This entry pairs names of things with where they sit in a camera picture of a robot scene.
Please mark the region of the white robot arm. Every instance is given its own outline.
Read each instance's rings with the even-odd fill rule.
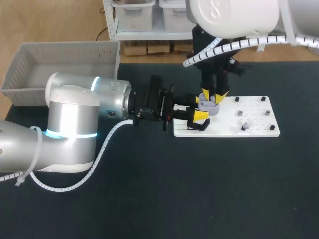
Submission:
[[[289,31],[319,37],[317,0],[187,1],[189,18],[215,37],[230,39]]]

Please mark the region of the metal shelf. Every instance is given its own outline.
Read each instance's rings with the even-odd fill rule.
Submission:
[[[153,8],[153,29],[144,32],[124,32],[118,26],[118,21],[113,20],[111,0],[104,0],[105,17],[108,24],[110,40],[118,41],[146,41],[146,40],[192,40],[191,32],[166,32],[164,25],[163,9],[156,4]]]

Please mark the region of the dark tabletop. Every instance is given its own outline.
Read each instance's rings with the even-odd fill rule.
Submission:
[[[53,193],[30,177],[0,184],[1,239],[317,239],[319,62],[249,63],[230,95],[267,95],[278,138],[175,138],[162,123],[125,126],[92,177]],[[133,86],[151,74],[177,94],[199,92],[200,72],[175,64],[122,64]],[[46,107],[12,107],[7,120],[46,130]],[[115,121],[100,119],[97,150]],[[36,173],[55,187],[86,173]]]

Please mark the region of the white spiral cable wrap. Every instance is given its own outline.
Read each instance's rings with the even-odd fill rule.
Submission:
[[[9,174],[3,177],[0,177],[0,182],[12,179],[12,178],[17,178],[19,176],[21,176],[23,174],[23,172],[17,172],[17,173],[13,173],[13,174]]]
[[[195,56],[189,58],[187,61],[193,62],[194,59],[196,58],[200,58],[200,56],[205,52],[207,52],[208,50],[212,50],[214,49],[221,41],[223,40],[223,38],[216,38],[215,40],[212,41],[212,43],[210,43],[206,48],[204,48],[201,52],[197,53]]]
[[[319,41],[315,39],[309,39],[305,37],[296,37],[296,41],[299,46],[307,46],[312,48],[319,48]],[[259,38],[248,38],[241,41],[232,42],[230,44],[216,47],[212,50],[207,50],[197,54],[196,56],[184,61],[184,67],[194,65],[198,62],[206,60],[208,58],[221,55],[226,52],[236,51],[244,48],[249,48],[259,45],[271,45],[271,44],[288,44],[286,36],[267,36]]]
[[[52,192],[68,192],[68,191],[71,191],[71,190],[74,190],[78,187],[80,187],[83,183],[85,183],[89,178],[90,176],[93,174],[94,170],[96,169],[98,163],[100,162],[100,159],[104,153],[104,150],[106,148],[106,146],[108,145],[112,135],[114,134],[114,132],[124,126],[124,125],[127,125],[127,124],[131,124],[133,125],[133,121],[132,120],[125,120],[125,121],[122,121],[120,123],[118,123],[117,125],[115,125],[112,130],[109,132],[108,136],[106,137],[103,145],[102,145],[102,148],[95,160],[95,162],[93,163],[90,171],[87,173],[87,175],[80,181],[78,182],[77,184],[74,184],[73,186],[70,186],[70,187],[67,187],[67,188],[53,188],[53,187],[50,187],[48,185],[45,185],[44,183],[42,183],[36,176],[33,172],[30,173],[32,179],[36,182],[37,185],[39,185],[40,187],[46,189],[46,190],[49,190],[49,191],[52,191]]]

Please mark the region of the white plastic bin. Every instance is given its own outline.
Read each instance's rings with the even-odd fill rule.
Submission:
[[[113,1],[121,31],[151,31],[152,11],[155,0]]]
[[[116,41],[23,43],[5,74],[0,92],[15,106],[46,106],[45,86],[55,72],[117,79]]]
[[[192,32],[195,24],[187,18],[186,1],[159,0],[159,4],[164,10],[167,32]]]

